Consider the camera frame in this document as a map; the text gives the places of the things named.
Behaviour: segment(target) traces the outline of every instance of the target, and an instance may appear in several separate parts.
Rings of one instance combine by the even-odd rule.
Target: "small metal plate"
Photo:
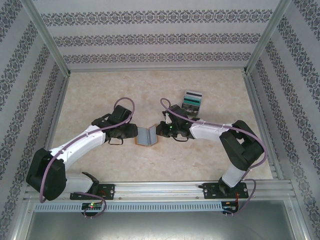
[[[104,198],[105,200],[113,200],[115,196],[115,185],[99,184],[98,196]],[[71,193],[70,200],[98,200],[98,198],[85,196],[77,193]]]
[[[239,199],[247,199],[249,197],[247,184],[245,182],[240,182],[234,191],[230,193],[229,196],[225,196],[220,190],[219,190],[219,183],[212,183],[212,182],[205,182],[202,184],[202,186],[205,189],[208,189],[210,191],[205,192],[203,190],[204,199],[230,199],[230,198],[236,198],[236,193],[239,194]]]

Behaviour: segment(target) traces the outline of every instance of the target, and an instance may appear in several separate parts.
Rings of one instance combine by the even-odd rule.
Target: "perforated metal strip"
[[[82,202],[49,202],[37,203],[37,213],[72,213],[81,212]],[[220,201],[199,202],[108,202],[106,212],[111,213],[147,213],[147,212],[212,212],[222,211]]]

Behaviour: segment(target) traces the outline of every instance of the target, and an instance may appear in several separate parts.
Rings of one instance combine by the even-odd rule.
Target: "beige floor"
[[[72,73],[53,147],[69,141],[91,122],[111,113],[115,101],[130,97],[136,111],[132,123],[150,127],[163,121],[160,98],[181,104],[185,90],[203,93],[200,117],[216,123],[244,120],[258,127],[240,70],[125,71]],[[120,104],[130,108],[130,102]],[[230,165],[220,142],[176,142],[159,137],[151,147],[125,139],[121,146],[107,143],[74,163],[69,172],[89,172],[104,182],[218,180]],[[248,177],[272,179],[267,162]]]

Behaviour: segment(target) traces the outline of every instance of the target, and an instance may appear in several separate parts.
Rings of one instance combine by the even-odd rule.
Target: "wall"
[[[319,0],[293,0],[251,73],[312,239],[320,239],[319,16]]]
[[[65,78],[18,0],[0,1],[0,240],[24,193],[35,150],[42,148]]]
[[[279,0],[35,0],[71,70],[245,67]]]

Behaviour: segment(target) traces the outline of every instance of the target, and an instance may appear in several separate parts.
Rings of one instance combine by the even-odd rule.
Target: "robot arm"
[[[33,156],[26,182],[40,192],[44,172],[50,160],[61,151],[64,146],[79,136],[96,131],[73,143],[67,150],[62,151],[58,159],[53,162],[46,176],[43,196],[51,201],[56,199],[61,193],[83,192],[96,195],[99,181],[95,177],[87,172],[81,174],[66,174],[66,171],[75,161],[91,149],[106,142],[112,145],[110,143],[112,138],[120,139],[122,145],[123,139],[136,137],[138,135],[138,128],[135,124],[129,122],[112,129],[103,130],[105,127],[125,121],[131,113],[132,112],[125,107],[117,105],[112,114],[106,114],[95,119],[83,133],[67,143],[51,150],[45,150],[44,148],[39,149]]]
[[[188,118],[187,111],[178,105],[173,105],[169,109],[180,116]],[[157,135],[167,138],[173,137],[173,139],[179,142],[185,142],[188,139],[206,139],[222,143],[232,163],[219,180],[219,189],[226,196],[228,196],[233,188],[241,181],[243,175],[253,162],[264,153],[262,146],[255,139],[244,133],[204,124],[205,122],[199,118],[192,118],[196,123],[191,123],[167,111],[163,111],[162,113],[166,121],[162,121],[156,127]],[[233,124],[225,124],[225,126],[242,129],[255,135],[249,126],[241,120]],[[186,140],[177,140],[176,137],[178,134],[181,134]]]

